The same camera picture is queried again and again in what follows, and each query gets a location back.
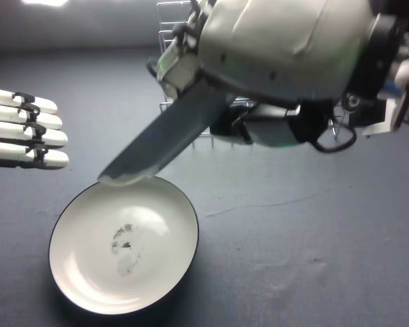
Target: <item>overhead light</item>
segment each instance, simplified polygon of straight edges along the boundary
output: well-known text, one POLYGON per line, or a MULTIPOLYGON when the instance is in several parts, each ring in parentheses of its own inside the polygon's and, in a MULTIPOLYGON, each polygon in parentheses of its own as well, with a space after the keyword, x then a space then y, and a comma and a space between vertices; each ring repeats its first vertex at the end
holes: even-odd
POLYGON ((69 0, 21 0, 27 5, 51 5, 53 7, 60 7, 69 0))

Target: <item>gray table surface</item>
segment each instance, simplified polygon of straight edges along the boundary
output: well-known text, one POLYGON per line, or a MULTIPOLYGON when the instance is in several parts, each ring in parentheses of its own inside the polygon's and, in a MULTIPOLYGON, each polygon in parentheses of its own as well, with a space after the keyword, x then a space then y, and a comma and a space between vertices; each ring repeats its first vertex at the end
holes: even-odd
POLYGON ((0 327, 409 326, 409 129, 339 155, 199 140, 160 176, 196 207, 200 244, 171 298, 106 318, 64 301, 48 241, 67 203, 155 117, 147 52, 0 57, 0 89, 55 100, 71 164, 0 169, 0 327))

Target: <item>gray blade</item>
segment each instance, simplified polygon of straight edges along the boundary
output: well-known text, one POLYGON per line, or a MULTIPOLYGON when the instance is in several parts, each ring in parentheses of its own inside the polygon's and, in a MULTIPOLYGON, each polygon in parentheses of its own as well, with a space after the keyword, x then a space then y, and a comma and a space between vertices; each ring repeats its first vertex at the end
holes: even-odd
POLYGON ((197 82, 148 126, 99 176, 109 185, 128 185, 154 176, 227 108, 226 92, 197 82))

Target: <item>round plate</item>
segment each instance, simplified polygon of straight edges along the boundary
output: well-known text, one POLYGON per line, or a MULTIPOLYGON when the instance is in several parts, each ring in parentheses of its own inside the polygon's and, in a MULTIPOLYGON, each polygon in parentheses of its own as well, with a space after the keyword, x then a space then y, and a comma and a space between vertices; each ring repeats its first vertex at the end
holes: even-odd
POLYGON ((180 282, 197 244, 196 212, 173 184, 161 178, 127 187, 97 183, 56 222, 50 269, 79 307, 105 315, 132 313, 180 282))

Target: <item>metal wire basket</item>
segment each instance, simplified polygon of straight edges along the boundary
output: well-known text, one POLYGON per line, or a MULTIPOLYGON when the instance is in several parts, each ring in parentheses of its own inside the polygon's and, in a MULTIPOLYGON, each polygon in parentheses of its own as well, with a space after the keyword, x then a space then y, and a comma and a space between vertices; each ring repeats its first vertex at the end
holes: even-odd
MULTIPOLYGON (((174 35, 172 34, 172 29, 177 24, 186 23, 191 12, 191 4, 190 1, 169 1, 169 2, 161 2, 157 5, 157 15, 159 18, 159 43, 160 43, 160 50, 163 53, 167 47, 174 41, 174 35)), ((171 103, 168 102, 168 98, 164 93, 165 101, 160 104, 160 111, 163 112, 167 109, 171 103)), ((253 104, 253 101, 247 98, 239 97, 235 102, 234 106, 247 106, 250 107, 253 104)), ((346 119, 346 113, 339 109, 336 110, 339 121, 344 122, 346 119)), ((332 120, 329 121, 329 127, 333 132, 333 137, 336 141, 338 141, 338 135, 341 129, 340 125, 335 124, 332 120)), ((200 135, 203 136, 211 136, 212 143, 213 143, 213 136, 206 130, 204 133, 200 135)))

